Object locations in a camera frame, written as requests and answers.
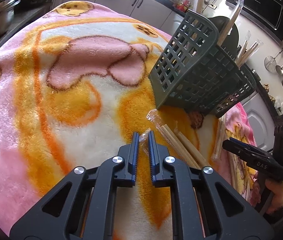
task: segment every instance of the blanket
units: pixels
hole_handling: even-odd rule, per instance
[[[148,73],[170,36],[104,6],[71,1],[29,24],[0,48],[0,227],[12,225],[74,167],[99,166],[130,143],[134,131],[155,130]],[[196,146],[242,194],[248,171],[227,152],[213,162],[219,120],[193,129],[187,113],[162,106],[160,116]],[[240,104],[226,114],[226,133],[255,144]],[[136,187],[119,188],[114,239],[172,239],[168,188],[154,188],[140,151]]]

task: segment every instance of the pink cartoon shape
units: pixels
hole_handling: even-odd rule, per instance
[[[124,86],[136,86],[145,76],[149,49],[108,36],[74,39],[49,70],[47,84],[65,90],[85,75],[110,75]]]

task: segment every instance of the black cabinet handle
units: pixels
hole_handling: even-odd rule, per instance
[[[137,2],[137,0],[134,1],[134,3],[132,4],[132,6],[134,6],[136,2]]]
[[[144,0],[141,0],[141,3],[137,6],[137,8],[139,8],[141,5],[142,5],[142,2],[143,2]]]

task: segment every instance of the green plastic basket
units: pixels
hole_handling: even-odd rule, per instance
[[[217,27],[188,11],[148,76],[156,107],[165,104],[221,117],[251,95],[256,89],[253,76],[244,65],[239,69],[230,54],[238,44],[235,30],[233,41],[231,34],[221,48],[216,45]]]

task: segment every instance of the human hand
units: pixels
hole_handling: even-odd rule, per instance
[[[250,203],[254,207],[257,203],[260,203],[260,186],[258,183],[258,172],[254,175],[256,181],[252,185],[252,194]],[[266,179],[265,186],[274,193],[273,200],[270,207],[267,209],[266,214],[271,214],[279,208],[283,207],[283,181],[275,181],[273,179]]]

